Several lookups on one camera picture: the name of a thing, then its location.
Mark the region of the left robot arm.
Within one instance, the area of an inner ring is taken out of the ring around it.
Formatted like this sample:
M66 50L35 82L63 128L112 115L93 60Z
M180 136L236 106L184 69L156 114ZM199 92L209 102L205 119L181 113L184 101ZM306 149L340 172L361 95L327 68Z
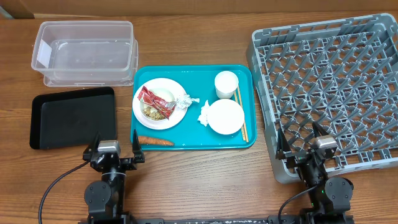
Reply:
M102 140L97 134L83 152L83 160L101 173L101 180L85 189L88 223L137 223L130 212L124 211L126 172L136 170L145 157L137 133L133 134L133 157L121 158L117 140Z

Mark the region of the white tissue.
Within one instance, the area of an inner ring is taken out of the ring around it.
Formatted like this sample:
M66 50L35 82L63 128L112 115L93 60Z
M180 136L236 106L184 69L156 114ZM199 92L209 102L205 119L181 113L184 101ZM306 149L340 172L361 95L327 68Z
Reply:
M209 111L209 103L208 100L205 101L205 104L201 107L200 110L200 115L197 119L197 121L201 124L204 125L204 127L207 127L208 125L208 111Z

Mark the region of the wooden chopstick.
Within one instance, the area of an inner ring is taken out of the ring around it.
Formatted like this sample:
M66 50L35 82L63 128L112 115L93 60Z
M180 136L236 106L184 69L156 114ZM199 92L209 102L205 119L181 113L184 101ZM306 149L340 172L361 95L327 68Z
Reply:
M237 87L237 94L238 94L238 98L239 98L239 104L243 108L243 101L242 101L242 98L241 98L241 92L240 92L240 87L239 86ZM244 138L244 140L246 142L249 142L245 116L243 116L243 120L244 120L243 121L243 126L242 126L243 138Z
M243 137L242 126L243 126L243 121L244 121L243 120L244 111L243 111L243 108L240 106L240 104L238 102L238 94L236 93L236 91L234 92L234 99L235 99L235 102L237 104L237 106L236 106L236 109L237 109L236 115L238 117L238 124L240 125L241 134L242 134L242 137Z

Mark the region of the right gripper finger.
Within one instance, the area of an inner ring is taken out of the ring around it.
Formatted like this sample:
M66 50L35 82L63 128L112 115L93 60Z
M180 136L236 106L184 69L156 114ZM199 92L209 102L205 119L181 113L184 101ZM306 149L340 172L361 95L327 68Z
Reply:
M314 138L319 138L322 136L328 136L329 133L316 121L312 123Z
M275 153L275 158L276 159L286 159L289 156L291 156L291 149L290 146L286 140L285 134L282 130L282 128L278 129L277 133L277 150Z

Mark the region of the white cup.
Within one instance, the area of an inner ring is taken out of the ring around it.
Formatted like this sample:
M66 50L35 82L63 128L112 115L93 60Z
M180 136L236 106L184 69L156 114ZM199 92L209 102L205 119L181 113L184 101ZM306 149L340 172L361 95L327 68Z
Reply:
M230 71L222 71L215 77L215 90L219 99L230 99L239 85L238 77Z

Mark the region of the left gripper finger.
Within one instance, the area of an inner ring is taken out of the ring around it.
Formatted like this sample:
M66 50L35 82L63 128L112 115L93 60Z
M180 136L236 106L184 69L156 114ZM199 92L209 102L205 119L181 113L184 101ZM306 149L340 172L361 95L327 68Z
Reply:
M144 153L143 153L141 145L139 143L139 137L137 135L136 130L134 130L134 132L133 132L132 152L134 154L135 159L143 159L144 158Z
M101 141L101 135L97 132L93 140L89 143L88 147L83 151L84 156L92 156L98 150L98 144Z

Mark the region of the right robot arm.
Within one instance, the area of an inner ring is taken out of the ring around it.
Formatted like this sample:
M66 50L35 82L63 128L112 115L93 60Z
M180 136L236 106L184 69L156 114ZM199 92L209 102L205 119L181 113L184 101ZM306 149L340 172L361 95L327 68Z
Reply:
M284 160L286 167L295 169L306 189L286 200L277 216L269 217L274 223L353 223L353 217L345 212L350 210L354 185L346 178L328 177L324 163L333 158L337 141L317 122L312 123L313 144L306 151L293 152L283 130L278 130L275 158ZM298 215L283 215L284 207L296 198L307 194L312 206L303 208Z

